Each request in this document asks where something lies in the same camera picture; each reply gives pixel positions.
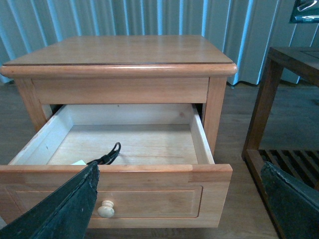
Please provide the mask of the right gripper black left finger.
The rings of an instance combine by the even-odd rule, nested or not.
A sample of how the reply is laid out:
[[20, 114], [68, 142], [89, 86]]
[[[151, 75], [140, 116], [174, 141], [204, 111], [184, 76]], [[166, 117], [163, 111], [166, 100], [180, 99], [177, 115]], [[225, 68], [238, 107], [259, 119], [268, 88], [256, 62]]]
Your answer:
[[0, 231], [2, 239], [82, 239], [97, 200], [99, 167], [91, 163]]

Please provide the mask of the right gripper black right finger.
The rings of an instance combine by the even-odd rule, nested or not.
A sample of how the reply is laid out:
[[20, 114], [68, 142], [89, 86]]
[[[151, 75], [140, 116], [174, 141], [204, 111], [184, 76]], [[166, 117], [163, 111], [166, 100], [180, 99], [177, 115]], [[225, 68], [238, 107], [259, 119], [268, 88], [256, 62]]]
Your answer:
[[287, 239], [319, 237], [319, 192], [270, 162], [261, 169], [270, 209]]

